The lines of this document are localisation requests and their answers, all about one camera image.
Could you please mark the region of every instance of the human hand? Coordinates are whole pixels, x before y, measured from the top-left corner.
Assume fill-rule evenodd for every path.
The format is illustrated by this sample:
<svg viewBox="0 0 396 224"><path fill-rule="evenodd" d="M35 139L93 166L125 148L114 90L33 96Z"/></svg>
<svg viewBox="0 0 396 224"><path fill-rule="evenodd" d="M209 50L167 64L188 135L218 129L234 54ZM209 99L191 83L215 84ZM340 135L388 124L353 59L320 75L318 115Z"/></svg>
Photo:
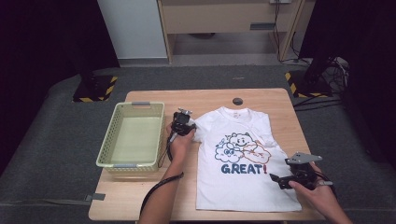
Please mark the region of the human hand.
<svg viewBox="0 0 396 224"><path fill-rule="evenodd" d="M321 173L320 169L313 162L310 164L316 172ZM304 195L305 198L331 223L352 223L341 208L329 186L317 185L314 190L310 190L295 181L290 181L289 185L294 188L296 192Z"/></svg>
<svg viewBox="0 0 396 224"><path fill-rule="evenodd" d="M166 126L168 134L172 132L172 123ZM184 161L188 150L190 149L192 138L194 137L195 129L191 130L188 134L181 136L177 135L171 144L172 162Z"/></svg>

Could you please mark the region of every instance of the forearm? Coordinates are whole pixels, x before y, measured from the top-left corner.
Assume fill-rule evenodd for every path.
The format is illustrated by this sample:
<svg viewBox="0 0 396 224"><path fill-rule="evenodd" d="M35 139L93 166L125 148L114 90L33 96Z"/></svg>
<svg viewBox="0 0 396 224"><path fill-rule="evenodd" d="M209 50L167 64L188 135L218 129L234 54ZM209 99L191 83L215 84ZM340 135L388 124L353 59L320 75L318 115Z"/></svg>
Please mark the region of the forearm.
<svg viewBox="0 0 396 224"><path fill-rule="evenodd" d="M332 224L352 224L352 221L341 207L326 216L326 219Z"/></svg>
<svg viewBox="0 0 396 224"><path fill-rule="evenodd" d="M162 180L180 175L183 172L183 166L183 161L172 161ZM180 179L170 181L154 190L142 211L139 224L169 223L179 181Z"/></svg>

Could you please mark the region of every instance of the floor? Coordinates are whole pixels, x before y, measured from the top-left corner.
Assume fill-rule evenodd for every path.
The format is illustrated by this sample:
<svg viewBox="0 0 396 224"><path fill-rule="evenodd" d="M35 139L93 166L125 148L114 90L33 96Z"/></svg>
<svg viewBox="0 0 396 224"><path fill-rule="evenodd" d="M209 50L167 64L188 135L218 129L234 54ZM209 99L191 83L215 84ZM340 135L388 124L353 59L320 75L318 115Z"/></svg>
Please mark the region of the floor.
<svg viewBox="0 0 396 224"><path fill-rule="evenodd" d="M131 66L213 66L213 65L276 65L276 46L270 39L272 33L226 33L214 35L177 35L173 61L166 59L120 60L121 67ZM293 41L299 49L304 33L296 33ZM290 48L284 63L306 65L294 61L297 56Z"/></svg>

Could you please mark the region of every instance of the wall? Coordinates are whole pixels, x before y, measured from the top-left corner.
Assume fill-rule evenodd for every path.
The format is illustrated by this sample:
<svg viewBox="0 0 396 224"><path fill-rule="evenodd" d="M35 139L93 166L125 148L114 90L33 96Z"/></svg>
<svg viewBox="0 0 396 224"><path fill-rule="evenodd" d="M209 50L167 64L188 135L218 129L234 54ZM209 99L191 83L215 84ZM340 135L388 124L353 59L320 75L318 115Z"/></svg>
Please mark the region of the wall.
<svg viewBox="0 0 396 224"><path fill-rule="evenodd" d="M156 0L98 0L118 59L167 58Z"/></svg>

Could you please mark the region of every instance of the plastic basket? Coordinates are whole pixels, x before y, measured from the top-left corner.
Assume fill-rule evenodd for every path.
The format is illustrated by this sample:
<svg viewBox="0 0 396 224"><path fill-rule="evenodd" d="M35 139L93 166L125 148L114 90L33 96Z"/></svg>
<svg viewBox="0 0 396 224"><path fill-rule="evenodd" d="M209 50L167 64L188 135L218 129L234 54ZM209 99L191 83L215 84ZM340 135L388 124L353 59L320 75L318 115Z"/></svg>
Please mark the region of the plastic basket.
<svg viewBox="0 0 396 224"><path fill-rule="evenodd" d="M96 165L110 173L157 171L164 124L162 102L118 103Z"/></svg>

